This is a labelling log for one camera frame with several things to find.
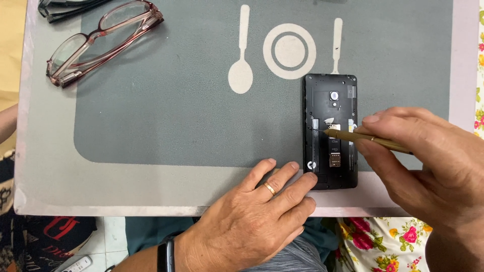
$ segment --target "phone camera lens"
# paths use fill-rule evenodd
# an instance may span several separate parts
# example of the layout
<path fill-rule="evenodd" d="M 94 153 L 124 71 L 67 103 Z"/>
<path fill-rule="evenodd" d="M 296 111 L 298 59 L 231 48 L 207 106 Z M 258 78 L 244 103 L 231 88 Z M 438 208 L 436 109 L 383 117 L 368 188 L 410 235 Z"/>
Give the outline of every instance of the phone camera lens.
<path fill-rule="evenodd" d="M 330 92 L 330 98 L 333 101 L 338 101 L 338 98 L 339 98 L 338 92 L 337 91 L 331 91 Z"/>

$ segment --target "table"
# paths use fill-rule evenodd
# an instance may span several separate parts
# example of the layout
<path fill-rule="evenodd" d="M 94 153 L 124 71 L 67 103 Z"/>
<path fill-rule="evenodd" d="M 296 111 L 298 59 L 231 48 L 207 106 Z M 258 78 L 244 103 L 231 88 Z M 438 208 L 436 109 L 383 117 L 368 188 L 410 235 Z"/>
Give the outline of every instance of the table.
<path fill-rule="evenodd" d="M 301 165 L 297 74 L 306 73 L 311 54 L 317 57 L 309 72 L 332 71 L 337 17 L 343 19 L 339 71 L 358 77 L 360 119 L 390 106 L 423 106 L 473 129 L 478 0 L 157 0 L 166 19 L 159 27 L 76 86 L 52 86 L 45 61 L 55 48 L 94 30 L 122 2 L 59 25 L 41 18 L 38 0 L 28 2 L 17 213 L 196 216 L 262 158 Z M 242 4 L 250 6 L 245 59 L 254 80 L 237 94 L 227 73 L 239 58 Z M 284 76 L 268 68 L 262 49 L 267 33 L 288 23 L 310 33 L 316 48 L 300 28 L 279 34 L 268 50 L 278 67 L 294 71 Z M 99 41 L 91 53 L 114 42 Z M 362 157 L 359 164 L 357 188 L 309 193 L 317 202 L 312 216 L 407 215 Z"/>

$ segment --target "white remote control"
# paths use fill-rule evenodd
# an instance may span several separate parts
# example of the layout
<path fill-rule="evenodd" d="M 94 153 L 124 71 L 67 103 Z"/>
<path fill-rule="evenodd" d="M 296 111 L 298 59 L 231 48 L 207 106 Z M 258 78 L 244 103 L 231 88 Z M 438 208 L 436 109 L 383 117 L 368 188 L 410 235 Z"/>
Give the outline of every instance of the white remote control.
<path fill-rule="evenodd" d="M 88 256 L 83 257 L 75 264 L 69 266 L 68 268 L 62 270 L 63 272 L 81 272 L 92 264 L 91 258 Z"/>

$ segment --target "wedding ring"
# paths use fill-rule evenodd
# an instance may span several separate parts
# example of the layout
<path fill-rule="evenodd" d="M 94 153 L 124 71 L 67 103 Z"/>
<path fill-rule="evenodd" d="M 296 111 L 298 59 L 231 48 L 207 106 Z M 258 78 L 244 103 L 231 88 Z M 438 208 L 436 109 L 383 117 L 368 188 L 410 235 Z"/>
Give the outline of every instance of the wedding ring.
<path fill-rule="evenodd" d="M 264 182 L 264 186 L 266 186 L 267 189 L 269 189 L 269 191 L 272 193 L 272 195 L 275 196 L 275 190 L 267 182 Z"/>

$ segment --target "fitness tracker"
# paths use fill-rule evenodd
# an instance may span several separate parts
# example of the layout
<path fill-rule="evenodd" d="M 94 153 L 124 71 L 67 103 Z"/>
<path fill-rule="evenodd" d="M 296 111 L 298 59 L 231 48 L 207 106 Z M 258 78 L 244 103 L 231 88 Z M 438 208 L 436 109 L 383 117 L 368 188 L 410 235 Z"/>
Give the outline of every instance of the fitness tracker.
<path fill-rule="evenodd" d="M 158 258 L 156 261 L 158 272 L 175 272 L 175 243 L 173 238 L 183 231 L 176 231 L 166 236 L 158 245 Z"/>

